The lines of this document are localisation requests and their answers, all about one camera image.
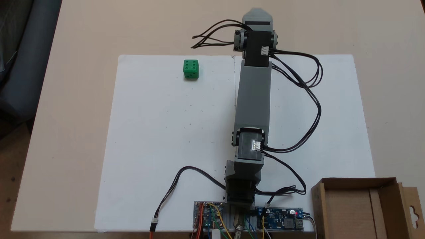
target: green wire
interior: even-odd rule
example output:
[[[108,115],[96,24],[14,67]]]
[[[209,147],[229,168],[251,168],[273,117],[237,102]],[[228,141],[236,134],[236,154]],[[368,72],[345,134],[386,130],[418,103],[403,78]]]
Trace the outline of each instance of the green wire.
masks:
[[[246,225],[246,223],[244,223],[244,224],[245,224],[246,230],[248,231],[249,235],[251,236],[251,238],[252,238],[252,239],[254,239],[254,237],[252,236],[252,234],[251,234],[251,232],[250,232],[249,227]]]
[[[212,206],[210,206],[210,210],[211,210],[211,211],[210,211],[210,213],[211,213],[211,215],[212,215],[212,217],[213,217],[212,219],[214,220],[214,224],[215,224],[215,225],[217,225],[217,224],[216,224],[217,222],[216,222],[216,219],[215,219],[215,215],[214,215],[214,214],[213,214],[213,212],[212,212],[212,211],[213,211]],[[226,236],[226,234],[224,234],[224,232],[220,229],[220,227],[219,227],[219,226],[217,226],[217,228],[220,230],[221,234],[223,234],[224,238],[229,239],[229,238]]]

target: circuit board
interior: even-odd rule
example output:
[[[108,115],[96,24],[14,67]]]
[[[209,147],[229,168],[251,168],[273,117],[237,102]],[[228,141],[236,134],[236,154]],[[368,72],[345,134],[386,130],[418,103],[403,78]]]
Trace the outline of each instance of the circuit board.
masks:
[[[217,209],[213,206],[208,205],[208,203],[215,205],[221,216],[224,212],[224,203],[223,202],[199,202],[195,201],[193,203],[193,224],[192,227],[195,228],[199,223],[199,208],[203,207],[202,210],[202,226],[203,228],[217,229],[223,228],[223,224],[220,221],[220,218],[217,215]]]
[[[264,208],[257,209],[257,229],[261,229]],[[302,208],[268,208],[264,216],[264,227],[268,230],[303,230]]]

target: robotic arm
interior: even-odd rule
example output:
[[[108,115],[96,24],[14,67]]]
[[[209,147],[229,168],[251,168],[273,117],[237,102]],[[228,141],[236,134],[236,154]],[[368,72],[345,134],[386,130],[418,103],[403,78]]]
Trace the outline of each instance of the robotic arm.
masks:
[[[251,9],[242,22],[252,31],[235,31],[234,51],[243,52],[243,59],[232,136],[237,151],[234,161],[228,160],[226,165],[226,201],[251,205],[264,165],[261,147],[268,143],[272,74],[269,49],[276,49],[278,36],[272,16],[263,9]]]

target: blue wire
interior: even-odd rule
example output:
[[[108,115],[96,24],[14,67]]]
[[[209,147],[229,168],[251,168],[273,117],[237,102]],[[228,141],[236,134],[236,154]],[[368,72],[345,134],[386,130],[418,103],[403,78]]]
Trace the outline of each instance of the blue wire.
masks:
[[[208,216],[208,239],[211,239],[211,236],[210,236],[210,223],[211,223],[211,210],[210,210],[210,215]]]
[[[254,236],[256,239],[258,239],[257,234],[255,233],[255,229],[254,227],[251,225],[251,223],[248,221],[247,217],[245,216],[245,221],[249,224],[249,226],[251,227],[252,231],[254,232]]]

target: cardboard box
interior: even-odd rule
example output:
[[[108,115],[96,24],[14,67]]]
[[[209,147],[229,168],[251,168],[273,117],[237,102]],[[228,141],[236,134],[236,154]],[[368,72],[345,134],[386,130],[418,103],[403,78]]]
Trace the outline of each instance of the cardboard box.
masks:
[[[319,239],[425,238],[417,188],[404,188],[396,178],[322,178],[312,198]]]

